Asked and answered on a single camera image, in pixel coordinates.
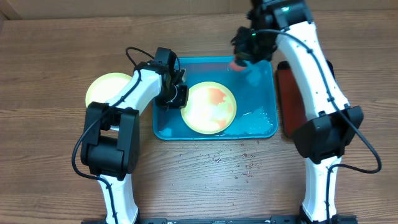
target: tray rim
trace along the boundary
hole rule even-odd
[[[207,63],[209,60],[218,60],[217,62],[214,63],[227,63],[232,61],[234,59],[234,56],[209,56],[209,57],[181,57],[180,58],[180,63],[185,62],[185,63]],[[206,141],[217,141],[217,140],[237,140],[237,139],[269,139],[273,137],[276,132],[279,129],[279,118],[278,118],[278,104],[276,102],[276,92],[275,92],[275,80],[274,80],[274,72],[272,69],[272,64],[270,62],[267,62],[271,68],[271,73],[272,73],[272,89],[274,92],[274,97],[273,97],[273,103],[275,103],[275,114],[276,114],[276,124],[274,124],[275,128],[270,132],[270,134],[265,135],[265,134],[259,134],[259,135],[253,135],[253,136],[237,136],[237,137],[231,137],[229,136],[215,136],[214,134],[209,134],[208,136],[212,137],[199,137],[199,138],[164,138],[159,135],[158,131],[155,131],[155,127],[157,127],[157,116],[155,116],[155,112],[158,110],[158,108],[155,105],[155,102],[153,102],[153,109],[152,109],[152,130],[154,134],[161,140],[163,141],[196,141],[196,140],[206,140]]]

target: wood grain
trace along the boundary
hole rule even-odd
[[[338,210],[357,215],[360,223],[395,223],[398,11],[314,16],[340,87],[352,105],[362,106],[361,130],[384,165],[376,175],[341,169]],[[230,39],[247,24],[243,14],[5,21],[0,35],[0,223],[103,218],[98,184],[74,174],[70,165],[91,82],[109,72],[131,73],[124,54],[130,45],[149,52],[168,47],[180,57],[230,55]],[[274,68],[283,59],[276,53]],[[151,113],[150,107],[141,116],[141,157],[134,172],[134,194],[143,217],[298,212],[305,193],[304,161],[282,137],[281,127],[270,139],[165,142],[152,132]],[[344,162],[375,167],[358,138],[346,149]],[[252,163],[252,169],[246,167]],[[243,175],[247,171],[252,177]]]
[[[7,18],[5,17],[5,15],[0,11],[0,34],[2,31],[2,23],[7,20]]]
[[[247,13],[250,0],[3,0],[12,19]],[[306,0],[313,11],[398,9],[396,0]]]
[[[22,19],[8,0],[0,0],[0,13],[8,19]]]

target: red object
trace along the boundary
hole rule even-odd
[[[278,65],[277,79],[284,133],[291,138],[293,132],[307,122],[303,99],[289,64]]]
[[[229,67],[232,68],[232,70],[241,72],[246,69],[246,67],[239,66],[234,60],[229,63]]]

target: white plastic casing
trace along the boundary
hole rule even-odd
[[[317,37],[317,28],[315,23],[301,22],[299,24],[294,24],[289,28],[290,29],[286,33],[298,38],[313,50],[313,53],[320,62],[327,84],[330,88],[331,95],[335,98],[337,107],[340,110],[345,109],[345,105],[349,106],[349,102],[333,78],[326,59],[323,56]],[[307,120],[319,117],[321,111],[324,111],[326,114],[336,112],[336,109],[328,101],[329,96],[326,92],[325,84],[319,68],[307,50],[286,35],[277,36],[277,45],[287,58],[292,69],[297,86],[303,98]],[[337,157],[324,159],[321,161],[321,164],[314,164],[309,158],[305,160],[306,189],[305,199],[302,205],[304,212],[312,222],[322,222],[326,220],[325,200],[328,167],[340,162],[341,158]],[[334,172],[331,173],[330,178],[330,218],[336,214],[336,175],[337,168],[335,168]]]
[[[141,70],[140,72],[142,81],[124,100],[124,102],[118,105],[118,108],[125,109],[130,107],[135,110],[139,110],[139,114],[141,115],[150,101],[159,95],[162,88],[162,76],[150,70]],[[135,71],[131,81],[120,91],[119,94],[108,100],[107,103],[112,105],[120,100],[120,98],[136,84],[138,77],[138,71]],[[111,129],[119,131],[119,127],[112,126]],[[119,224],[133,224],[137,219],[138,207],[134,203],[131,174],[126,175],[122,181],[118,181],[117,178],[107,175],[101,175],[101,177],[106,179],[111,184],[114,205],[117,212],[116,216],[118,218]],[[114,224],[115,221],[112,213],[109,191],[106,189],[106,185],[104,183],[101,181],[98,182],[101,185],[105,199],[106,210],[108,212],[106,216],[106,223]]]
[[[134,203],[131,174],[127,174],[122,181],[118,181],[117,178],[107,175],[100,175],[100,177],[106,179],[111,184],[118,222],[120,224],[134,224],[138,216],[138,207]],[[109,190],[102,181],[98,182],[104,195],[106,210],[108,211],[106,223],[115,224],[111,207],[111,198],[109,197]]]
[[[313,221],[326,220],[326,180],[328,168],[334,164],[339,164],[341,158],[333,156],[321,161],[320,164],[314,164],[311,159],[305,159],[305,198],[303,201],[303,210],[307,217]],[[337,167],[333,168],[330,174],[329,188],[329,215],[330,218],[336,215],[335,206],[335,187],[337,178]]]
[[[301,22],[289,28],[290,30],[286,33],[300,39],[304,44],[313,49],[313,53],[319,60],[325,74],[331,95],[335,97],[335,103],[340,110],[345,109],[345,104],[349,106],[349,102],[333,78],[326,59],[323,56],[319,46],[315,23]],[[319,117],[319,112],[321,111],[324,111],[326,114],[336,112],[333,105],[328,102],[329,96],[326,93],[325,84],[323,83],[319,68],[307,50],[286,35],[278,35],[277,45],[287,58],[293,71],[294,78],[303,98],[307,119],[311,120]]]

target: orange stain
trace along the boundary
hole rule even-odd
[[[220,126],[220,128],[225,128],[226,126],[226,119],[221,120],[221,121],[216,121],[218,123],[218,125]]]
[[[235,62],[235,60],[236,60],[236,57],[235,57],[235,59],[234,59],[232,62],[229,63],[229,67],[230,67],[232,70],[237,71],[237,72],[241,72],[241,71],[243,71],[243,70],[246,69],[246,67],[239,66],[239,65]]]
[[[217,106],[220,103],[225,102],[224,97],[226,97],[226,94],[223,93],[220,89],[209,87],[208,93],[210,104]]]
[[[231,103],[228,103],[228,111],[227,113],[232,113],[234,111],[234,109],[232,108]]]

